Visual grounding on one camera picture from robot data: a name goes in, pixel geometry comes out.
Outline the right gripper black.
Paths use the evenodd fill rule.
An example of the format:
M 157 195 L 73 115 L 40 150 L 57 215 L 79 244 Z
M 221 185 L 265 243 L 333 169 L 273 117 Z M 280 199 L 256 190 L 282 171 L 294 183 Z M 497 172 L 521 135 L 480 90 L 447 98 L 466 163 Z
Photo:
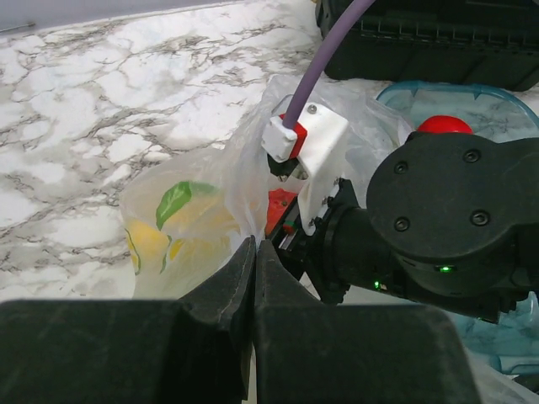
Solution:
M 414 132 L 360 206 L 341 178 L 308 236 L 297 199 L 267 238 L 321 300 L 352 287 L 495 323 L 538 289 L 538 141 Z

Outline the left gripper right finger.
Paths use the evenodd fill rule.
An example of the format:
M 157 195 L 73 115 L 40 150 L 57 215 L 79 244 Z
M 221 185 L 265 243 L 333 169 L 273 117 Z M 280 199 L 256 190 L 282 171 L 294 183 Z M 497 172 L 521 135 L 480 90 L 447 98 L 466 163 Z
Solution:
M 328 306 L 280 263 L 256 257 L 254 322 L 261 403 L 477 403 L 455 328 L 419 305 Z

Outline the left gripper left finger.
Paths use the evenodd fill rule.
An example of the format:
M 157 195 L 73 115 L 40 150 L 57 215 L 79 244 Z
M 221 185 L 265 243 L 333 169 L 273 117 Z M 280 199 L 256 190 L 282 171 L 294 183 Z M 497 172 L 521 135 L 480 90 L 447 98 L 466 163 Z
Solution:
M 245 400 L 255 260 L 250 237 L 177 300 L 2 303 L 2 402 Z

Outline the red fake fruit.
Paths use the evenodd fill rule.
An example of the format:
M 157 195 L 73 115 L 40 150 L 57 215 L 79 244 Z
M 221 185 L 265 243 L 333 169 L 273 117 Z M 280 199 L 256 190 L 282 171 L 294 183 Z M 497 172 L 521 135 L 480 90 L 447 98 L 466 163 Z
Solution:
M 430 134 L 474 134 L 473 129 L 465 121 L 450 115 L 431 116 L 421 123 L 416 131 Z

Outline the yellow fake fruit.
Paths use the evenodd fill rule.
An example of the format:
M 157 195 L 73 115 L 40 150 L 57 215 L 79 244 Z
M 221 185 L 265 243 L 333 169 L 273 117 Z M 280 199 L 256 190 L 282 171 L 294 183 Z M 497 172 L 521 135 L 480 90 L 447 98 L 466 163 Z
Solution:
M 199 197 L 162 229 L 137 218 L 125 224 L 136 299 L 173 299 L 212 276 L 231 256 L 240 228 L 221 197 Z

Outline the translucent printed plastic bag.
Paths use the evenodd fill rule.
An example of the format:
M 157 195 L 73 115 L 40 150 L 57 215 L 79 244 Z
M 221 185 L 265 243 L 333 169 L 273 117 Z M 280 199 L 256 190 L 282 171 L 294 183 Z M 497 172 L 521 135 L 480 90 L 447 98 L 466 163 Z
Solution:
M 273 174 L 294 145 L 281 117 L 298 84 L 294 76 L 269 80 L 260 102 L 223 149 L 193 150 L 140 174 L 124 190 L 120 212 L 135 271 L 134 297 L 175 299 L 219 268 L 246 237 L 261 240 L 269 225 L 270 193 L 299 197 L 299 227 L 308 235 L 327 210 L 339 178 L 358 199 L 382 160 L 401 146 L 411 125 L 373 98 L 320 82 L 300 119 L 307 137 L 291 174 Z

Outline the fake peach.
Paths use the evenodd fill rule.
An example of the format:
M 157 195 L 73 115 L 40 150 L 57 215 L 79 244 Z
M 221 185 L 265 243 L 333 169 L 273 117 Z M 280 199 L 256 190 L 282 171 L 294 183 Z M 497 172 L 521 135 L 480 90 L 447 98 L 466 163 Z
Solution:
M 275 229 L 280 218 L 285 214 L 286 209 L 293 202 L 297 193 L 286 191 L 284 189 L 275 189 L 269 191 L 269 204 L 267 209 L 267 221 L 264 234 L 269 236 Z

